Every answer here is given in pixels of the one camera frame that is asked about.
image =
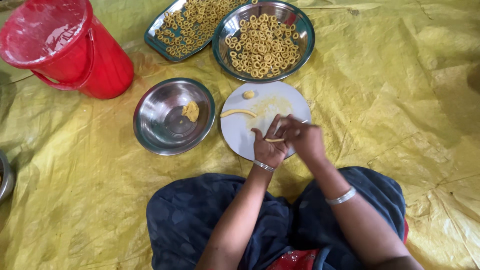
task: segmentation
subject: silver bangle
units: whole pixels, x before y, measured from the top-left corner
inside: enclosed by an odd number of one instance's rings
[[[350,189],[344,195],[333,200],[329,200],[326,198],[325,201],[327,201],[327,204],[329,205],[341,204],[343,202],[350,200],[356,193],[357,193],[357,190],[353,186],[350,186]]]
[[[269,171],[269,172],[275,172],[275,168],[270,167],[270,166],[268,166],[267,164],[261,163],[261,162],[258,161],[258,160],[254,160],[253,162],[254,162],[255,164],[257,164],[258,166],[260,166],[261,168],[264,168],[265,170],[267,170],[267,171]]]

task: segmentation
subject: hand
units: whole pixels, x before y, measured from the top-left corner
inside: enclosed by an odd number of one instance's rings
[[[319,126],[303,124],[293,118],[282,120],[285,125],[287,145],[292,145],[307,167],[329,162],[325,156],[323,132]]]
[[[265,138],[283,138],[285,133],[285,127],[283,125],[279,127],[277,132],[275,132],[279,120],[280,114],[277,114],[268,128]],[[285,141],[270,143],[264,140],[262,132],[259,129],[253,128],[252,131],[255,132],[255,142],[253,143],[255,159],[270,167],[277,168],[285,159],[288,152],[288,146],[285,144]]]

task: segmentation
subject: bucket handle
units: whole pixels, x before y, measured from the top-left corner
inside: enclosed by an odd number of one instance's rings
[[[80,78],[78,82],[72,83],[72,84],[67,84],[67,83],[54,83],[50,81],[47,77],[45,77],[43,74],[31,70],[35,76],[37,76],[42,82],[48,84],[49,86],[56,88],[58,90],[65,90],[65,91],[73,91],[77,90],[80,87],[82,87],[90,78],[92,75],[93,71],[93,66],[95,63],[95,43],[94,43],[94,38],[93,38],[93,29],[90,28],[88,29],[88,36],[90,39],[90,46],[89,46],[89,51],[90,51],[90,67],[88,68],[88,71]]]

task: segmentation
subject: woman's left hand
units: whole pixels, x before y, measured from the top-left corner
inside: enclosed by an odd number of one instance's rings
[[[262,132],[259,129],[252,129],[252,131],[255,132],[255,142],[253,143],[255,159],[273,168],[277,168],[280,163],[282,163],[283,159],[285,159],[288,152],[288,146],[286,141],[270,143],[264,139],[280,139],[284,137],[285,127],[280,126],[278,131],[275,132],[280,117],[280,114],[275,116],[265,137],[263,137]]]

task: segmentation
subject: yellow tarpaulin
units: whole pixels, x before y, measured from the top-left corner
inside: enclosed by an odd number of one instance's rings
[[[0,25],[21,1],[0,1]],[[426,269],[480,265],[480,4],[452,0],[289,1],[310,18],[310,60],[283,82],[303,94],[337,167],[397,180],[407,246]],[[145,207],[159,188],[205,172],[246,176],[252,163],[216,120],[194,149],[164,157],[136,140],[132,116],[153,85],[189,77],[219,114],[242,84],[211,46],[179,63],[143,41],[168,0],[93,0],[135,66],[112,100],[62,92],[0,61],[0,148],[17,185],[0,206],[0,269],[150,269]],[[294,155],[269,191],[293,199],[312,176]]]

